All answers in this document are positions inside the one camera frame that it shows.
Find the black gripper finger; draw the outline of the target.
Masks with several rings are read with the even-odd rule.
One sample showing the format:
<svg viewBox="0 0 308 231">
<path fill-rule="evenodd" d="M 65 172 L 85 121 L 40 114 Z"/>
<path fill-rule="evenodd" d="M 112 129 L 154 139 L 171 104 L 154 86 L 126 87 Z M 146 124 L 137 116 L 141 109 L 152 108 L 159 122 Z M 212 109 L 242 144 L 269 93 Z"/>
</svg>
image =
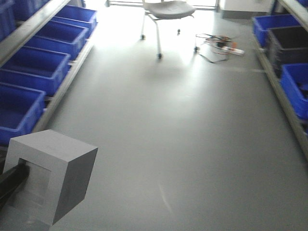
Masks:
<svg viewBox="0 0 308 231">
<path fill-rule="evenodd" d="M 13 192 L 29 176 L 29 166 L 18 164 L 0 176 L 0 208 L 3 209 Z"/>
</svg>

